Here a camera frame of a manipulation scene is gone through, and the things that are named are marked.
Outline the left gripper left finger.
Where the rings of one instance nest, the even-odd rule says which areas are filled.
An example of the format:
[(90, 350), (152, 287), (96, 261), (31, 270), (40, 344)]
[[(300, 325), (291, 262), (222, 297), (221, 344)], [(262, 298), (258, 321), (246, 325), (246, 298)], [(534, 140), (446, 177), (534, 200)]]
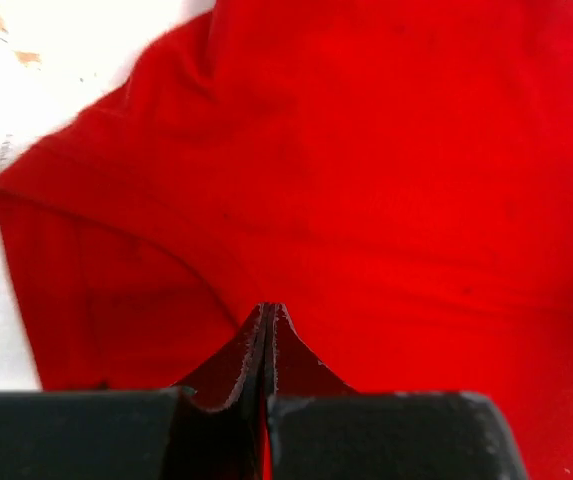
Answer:
[(267, 304), (176, 384), (0, 392), (0, 479), (260, 479)]

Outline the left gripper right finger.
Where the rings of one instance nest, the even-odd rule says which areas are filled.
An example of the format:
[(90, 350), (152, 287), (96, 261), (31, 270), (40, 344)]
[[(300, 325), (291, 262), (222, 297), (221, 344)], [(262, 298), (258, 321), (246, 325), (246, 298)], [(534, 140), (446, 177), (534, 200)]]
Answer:
[(266, 425), (275, 479), (525, 479), (497, 407), (471, 392), (360, 394), (265, 313)]

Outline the red t shirt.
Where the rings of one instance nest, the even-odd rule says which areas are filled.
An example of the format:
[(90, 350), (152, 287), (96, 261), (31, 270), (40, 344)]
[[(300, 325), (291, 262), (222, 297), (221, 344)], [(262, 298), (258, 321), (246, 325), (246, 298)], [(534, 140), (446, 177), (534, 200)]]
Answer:
[(573, 1), (219, 1), (0, 173), (0, 232), (47, 390), (167, 386), (279, 302), (573, 479)]

